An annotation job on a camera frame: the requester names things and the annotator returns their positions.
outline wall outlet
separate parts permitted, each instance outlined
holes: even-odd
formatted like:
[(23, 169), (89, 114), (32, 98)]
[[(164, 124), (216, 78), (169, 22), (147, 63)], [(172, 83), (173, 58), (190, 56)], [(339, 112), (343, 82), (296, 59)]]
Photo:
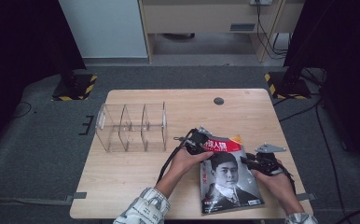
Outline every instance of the wall outlet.
[(256, 5), (257, 2), (259, 2), (259, 4), (261, 6), (269, 6), (272, 5), (272, 0), (250, 0), (250, 5)]

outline camouflage sleeve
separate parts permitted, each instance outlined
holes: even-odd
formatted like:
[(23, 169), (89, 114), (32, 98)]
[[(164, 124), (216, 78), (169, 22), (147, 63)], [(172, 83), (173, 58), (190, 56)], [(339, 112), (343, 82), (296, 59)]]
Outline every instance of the camouflage sleeve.
[(318, 221), (307, 213), (295, 213), (285, 219), (285, 224), (318, 224)]
[(145, 189), (128, 209), (114, 220), (114, 224), (146, 223), (163, 224), (171, 205), (157, 189)]

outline magazine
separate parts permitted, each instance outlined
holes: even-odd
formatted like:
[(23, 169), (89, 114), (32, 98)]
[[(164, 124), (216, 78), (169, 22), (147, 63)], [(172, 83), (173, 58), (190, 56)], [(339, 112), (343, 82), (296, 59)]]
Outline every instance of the magazine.
[(232, 138), (209, 136), (204, 147), (215, 154), (201, 163), (203, 214), (264, 203), (254, 176), (241, 163), (241, 157), (246, 158), (246, 153), (239, 135)]

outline acrylic file organizer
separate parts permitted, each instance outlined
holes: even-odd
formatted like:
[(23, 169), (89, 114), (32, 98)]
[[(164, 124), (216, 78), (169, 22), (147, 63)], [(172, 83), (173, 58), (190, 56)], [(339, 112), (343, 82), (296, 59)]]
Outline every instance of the acrylic file organizer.
[(167, 138), (165, 102), (134, 105), (103, 104), (95, 128), (106, 152), (165, 151)]

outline gray carpet floor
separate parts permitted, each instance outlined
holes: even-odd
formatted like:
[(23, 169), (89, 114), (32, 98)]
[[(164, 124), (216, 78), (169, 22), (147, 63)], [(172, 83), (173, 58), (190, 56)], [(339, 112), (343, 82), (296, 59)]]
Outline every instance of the gray carpet floor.
[[(51, 101), (60, 76), (45, 78), (24, 90), (14, 119), (0, 135), (0, 198), (64, 200), (73, 195), (94, 135), (83, 123), (96, 118), (111, 90), (128, 89), (268, 89), (263, 75), (281, 67), (247, 66), (107, 66), (89, 67), (97, 75), (87, 100)], [(307, 81), (311, 92), (318, 87)], [(313, 106), (320, 96), (306, 100), (271, 99), (279, 119)], [(318, 113), (338, 173), (341, 199), (347, 214), (360, 209), (360, 156), (342, 149), (327, 112)], [(281, 122), (306, 190), (320, 223), (343, 218), (333, 163), (315, 109)], [(0, 203), (0, 223), (111, 223), (113, 220), (74, 220), (70, 205)], [(360, 215), (352, 217), (360, 223)], [(283, 223), (266, 220), (266, 223)]]

